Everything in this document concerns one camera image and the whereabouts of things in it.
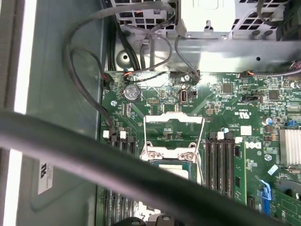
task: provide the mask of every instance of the motherboard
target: motherboard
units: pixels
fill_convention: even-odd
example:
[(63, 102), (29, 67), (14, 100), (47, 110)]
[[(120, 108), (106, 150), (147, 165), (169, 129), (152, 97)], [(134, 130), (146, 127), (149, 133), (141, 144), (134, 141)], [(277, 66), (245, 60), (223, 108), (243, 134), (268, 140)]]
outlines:
[[(100, 142), (290, 225), (301, 225), (301, 79), (107, 72)], [(160, 210), (97, 191), (98, 225)]]

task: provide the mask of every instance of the black connector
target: black connector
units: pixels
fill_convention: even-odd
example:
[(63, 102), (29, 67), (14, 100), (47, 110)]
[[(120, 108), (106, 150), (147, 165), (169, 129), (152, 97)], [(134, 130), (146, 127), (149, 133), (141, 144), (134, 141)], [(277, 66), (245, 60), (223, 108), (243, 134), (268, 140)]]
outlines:
[(255, 198), (251, 195), (247, 196), (247, 206), (252, 209), (255, 209)]

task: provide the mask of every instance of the heatsink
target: heatsink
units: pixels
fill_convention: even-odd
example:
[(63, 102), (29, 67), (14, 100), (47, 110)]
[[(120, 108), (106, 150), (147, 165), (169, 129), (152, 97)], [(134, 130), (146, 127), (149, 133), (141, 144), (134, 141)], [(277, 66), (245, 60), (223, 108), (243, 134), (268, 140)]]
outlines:
[(301, 164), (301, 130), (281, 129), (280, 161), (285, 165)]

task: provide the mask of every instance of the metal bracket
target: metal bracket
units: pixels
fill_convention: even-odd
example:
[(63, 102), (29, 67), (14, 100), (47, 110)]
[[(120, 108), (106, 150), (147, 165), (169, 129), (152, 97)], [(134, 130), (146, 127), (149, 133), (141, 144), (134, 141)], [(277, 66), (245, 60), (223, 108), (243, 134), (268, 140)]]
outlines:
[[(178, 120), (179, 122), (202, 124), (197, 143), (191, 143), (189, 147), (178, 147), (174, 150), (169, 150), (166, 147), (153, 147), (151, 142), (147, 141), (146, 123), (168, 122), (169, 120)], [(166, 112), (161, 115), (146, 115), (143, 120), (145, 144), (140, 158), (144, 161), (154, 159), (160, 160), (163, 158), (192, 161), (194, 156), (198, 153), (201, 135), (204, 129), (204, 123), (205, 121), (203, 120), (203, 117), (188, 116), (183, 112)]]

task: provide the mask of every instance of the orange wire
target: orange wire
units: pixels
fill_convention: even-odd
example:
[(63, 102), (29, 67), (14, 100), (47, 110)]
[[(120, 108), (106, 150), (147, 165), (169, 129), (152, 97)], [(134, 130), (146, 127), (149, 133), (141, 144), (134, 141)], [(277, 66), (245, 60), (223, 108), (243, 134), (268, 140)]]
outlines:
[(127, 75), (129, 75), (129, 74), (132, 74), (133, 72), (127, 72), (127, 73), (125, 73), (123, 76), (127, 76)]

